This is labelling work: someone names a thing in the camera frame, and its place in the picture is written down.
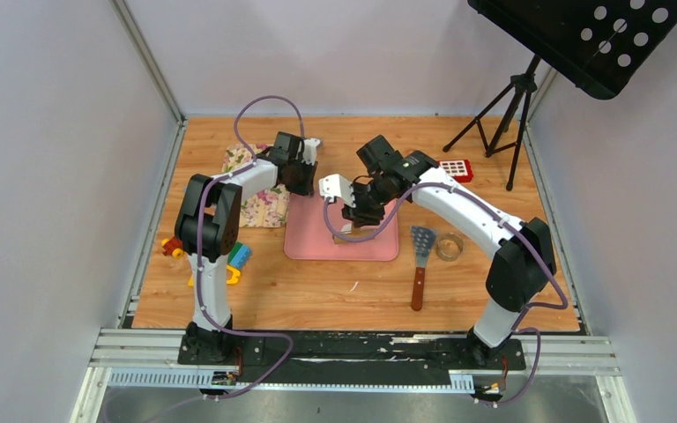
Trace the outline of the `wooden double-ended roller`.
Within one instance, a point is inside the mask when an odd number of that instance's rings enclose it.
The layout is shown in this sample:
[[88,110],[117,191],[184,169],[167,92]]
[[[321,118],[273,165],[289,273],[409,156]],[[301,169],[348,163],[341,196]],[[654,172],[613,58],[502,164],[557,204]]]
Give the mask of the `wooden double-ended roller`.
[[375,230],[375,226],[355,226],[354,223],[350,222],[344,224],[339,230],[340,236],[333,235],[332,240],[335,244],[348,243],[370,235]]

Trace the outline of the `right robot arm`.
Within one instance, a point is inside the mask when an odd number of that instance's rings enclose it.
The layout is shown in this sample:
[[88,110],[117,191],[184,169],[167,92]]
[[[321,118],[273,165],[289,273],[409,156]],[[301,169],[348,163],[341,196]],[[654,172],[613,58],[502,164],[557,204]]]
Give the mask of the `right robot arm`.
[[421,151],[403,155],[378,135],[357,152],[367,183],[342,180],[342,216],[356,226],[380,228],[389,202],[406,200],[433,212],[473,241],[492,261],[483,314],[469,330],[466,351],[478,367],[492,367],[502,344],[536,307],[535,296],[554,285],[556,265],[545,221],[524,221],[495,208],[455,181],[441,164]]

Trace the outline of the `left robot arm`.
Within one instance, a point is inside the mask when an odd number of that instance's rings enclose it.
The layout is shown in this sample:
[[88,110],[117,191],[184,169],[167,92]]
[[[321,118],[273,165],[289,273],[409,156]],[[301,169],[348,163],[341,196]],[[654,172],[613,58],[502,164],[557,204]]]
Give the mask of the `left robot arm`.
[[178,361],[183,365],[228,362],[235,339],[227,299],[227,260],[238,240],[242,201],[284,186],[288,192],[311,197],[317,138],[279,132],[273,145],[242,166],[214,176],[190,178],[175,222],[175,237],[182,242],[193,276],[194,314],[182,336]]

